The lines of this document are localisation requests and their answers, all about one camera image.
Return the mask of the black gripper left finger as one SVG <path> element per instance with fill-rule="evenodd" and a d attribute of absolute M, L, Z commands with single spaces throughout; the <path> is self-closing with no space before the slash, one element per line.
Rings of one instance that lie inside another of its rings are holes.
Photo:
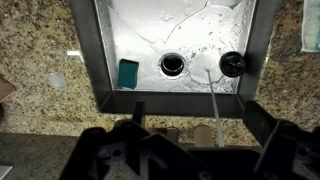
<path fill-rule="evenodd" d="M 124 162 L 141 175 L 136 142 L 146 135 L 145 103 L 135 104 L 131 119 L 118 121 L 110 132 L 102 127 L 84 130 L 59 180 L 103 180 L 113 163 Z"/>

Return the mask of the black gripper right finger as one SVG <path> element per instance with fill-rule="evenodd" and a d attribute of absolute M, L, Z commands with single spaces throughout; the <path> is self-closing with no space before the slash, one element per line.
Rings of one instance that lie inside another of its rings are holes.
<path fill-rule="evenodd" d="M 320 176 L 320 134 L 302 130 L 291 121 L 276 119 L 255 101 L 247 101 L 243 123 L 263 147 L 254 172 L 267 180 L 307 180 L 293 170 L 298 160 Z"/>

